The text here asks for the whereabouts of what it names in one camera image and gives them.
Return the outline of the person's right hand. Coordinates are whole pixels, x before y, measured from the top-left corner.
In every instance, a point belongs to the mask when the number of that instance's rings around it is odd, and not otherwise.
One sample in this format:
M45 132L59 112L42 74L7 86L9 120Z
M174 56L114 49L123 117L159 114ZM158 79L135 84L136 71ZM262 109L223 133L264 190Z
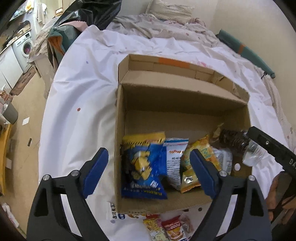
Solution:
M276 202L276 194L277 194L277 188L278 188L278 183L280 177L284 174L284 172L280 172L275 178L273 179L273 182L271 184L271 187L269 189L268 196L266 198L266 204L268 208L268 215L269 215L269 220L273 220L273 209L276 208L278 202ZM283 225L286 225L290 218L293 216L295 212L295 198L288 202L286 205L283 206L283 209L285 209L287 212L281 219L281 223Z

